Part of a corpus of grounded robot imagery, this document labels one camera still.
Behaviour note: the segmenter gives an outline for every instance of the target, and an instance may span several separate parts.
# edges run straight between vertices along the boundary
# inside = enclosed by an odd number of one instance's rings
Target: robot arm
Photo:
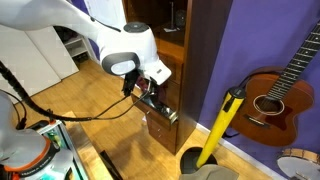
[[[32,31],[63,26],[96,42],[102,68],[113,75],[134,69],[146,79],[162,84],[171,71],[161,62],[151,29],[143,23],[128,23],[113,29],[94,20],[66,0],[2,0],[0,24]]]

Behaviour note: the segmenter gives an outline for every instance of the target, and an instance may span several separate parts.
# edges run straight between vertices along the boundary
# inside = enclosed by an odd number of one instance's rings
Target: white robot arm
[[[102,68],[113,75],[138,71],[160,85],[171,75],[161,62],[151,29],[143,23],[128,23],[113,29],[86,15],[66,0],[1,0],[0,24],[22,31],[63,26],[97,43]],[[56,147],[33,130],[15,130],[9,98],[0,92],[0,164],[24,179],[39,179],[51,169],[63,179],[72,154]]]

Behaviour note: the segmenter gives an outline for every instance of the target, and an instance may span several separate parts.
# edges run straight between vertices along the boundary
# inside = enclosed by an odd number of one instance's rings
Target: white cabinet
[[[26,33],[0,25],[0,60],[12,71],[30,96],[77,71],[72,59],[65,53],[66,50],[63,50],[61,41],[56,41],[50,31],[44,29]],[[17,95],[2,76],[0,88]]]

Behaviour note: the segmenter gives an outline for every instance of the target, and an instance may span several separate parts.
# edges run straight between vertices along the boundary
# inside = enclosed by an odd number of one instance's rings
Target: wooden floor
[[[94,116],[123,97],[122,85],[121,78],[108,75],[93,61],[85,61],[78,73],[34,95],[32,99],[42,108],[52,109],[55,114],[62,115],[73,111],[77,117]],[[131,99],[127,98],[104,117],[116,116],[131,104]],[[47,119],[27,109],[28,125]],[[183,152],[190,147],[203,147],[207,136],[195,130],[174,156],[149,136],[143,117],[144,114],[133,107],[127,114],[115,120],[81,124],[97,151],[105,150],[108,153],[124,179],[178,179]],[[214,156],[220,165],[238,172],[239,179],[271,179],[222,146],[216,148]]]

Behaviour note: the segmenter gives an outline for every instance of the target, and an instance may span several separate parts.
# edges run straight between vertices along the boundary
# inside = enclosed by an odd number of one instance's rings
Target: baseboard
[[[203,132],[206,135],[210,134],[210,130],[205,128],[204,126],[202,126],[201,124],[197,124],[196,127],[199,131]],[[281,176],[280,174],[278,174],[277,172],[273,171],[272,169],[270,169],[269,167],[267,167],[266,165],[262,164],[261,162],[259,162],[258,160],[256,160],[255,158],[253,158],[252,156],[250,156],[249,154],[247,154],[246,152],[242,151],[241,149],[237,148],[236,146],[234,146],[233,144],[231,144],[230,142],[226,141],[225,139],[220,139],[219,144],[221,146],[224,146],[225,148],[227,148],[228,150],[230,150],[231,152],[237,154],[238,156],[240,156],[242,159],[245,159],[247,162],[249,162],[250,164],[252,164],[253,166],[257,167],[259,170],[261,170],[262,172],[264,172],[265,174],[269,175],[272,177],[272,179],[277,179],[277,180],[285,180],[286,178],[284,178],[283,176]]]

